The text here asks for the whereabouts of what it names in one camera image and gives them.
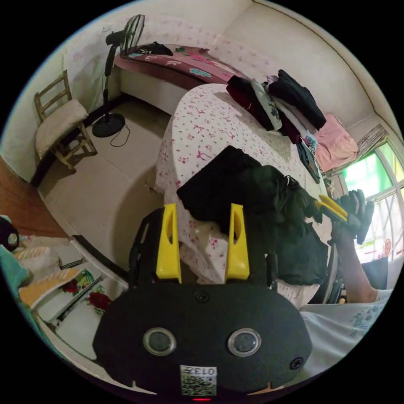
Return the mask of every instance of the chair cushion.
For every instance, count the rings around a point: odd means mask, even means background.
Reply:
[[[87,117],[87,111],[77,100],[70,100],[52,112],[39,125],[35,134],[35,148],[39,157],[42,159],[52,146]]]

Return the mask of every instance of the electric fan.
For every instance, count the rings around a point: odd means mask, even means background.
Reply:
[[[138,14],[129,19],[122,31],[111,32],[105,39],[106,44],[111,45],[111,48],[105,63],[104,107],[108,102],[108,81],[114,64],[117,47],[120,47],[120,54],[123,56],[132,53],[142,35],[143,27],[144,15]],[[118,133],[124,126],[125,117],[123,115],[106,112],[106,114],[93,125],[93,135],[97,138],[107,138]]]

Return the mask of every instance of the printed number label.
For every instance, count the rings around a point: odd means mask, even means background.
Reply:
[[[180,366],[181,391],[184,396],[215,396],[216,367]]]

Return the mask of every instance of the camera lens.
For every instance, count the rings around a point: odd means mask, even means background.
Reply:
[[[241,328],[230,336],[227,346],[235,356],[250,356],[260,348],[261,337],[251,328]]]
[[[176,340],[165,328],[151,328],[143,336],[143,345],[148,352],[157,356],[169,355],[176,348]]]

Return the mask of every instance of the wooden floor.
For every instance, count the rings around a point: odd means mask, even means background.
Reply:
[[[21,235],[67,237],[37,190],[11,172],[1,156],[0,215],[7,215]]]

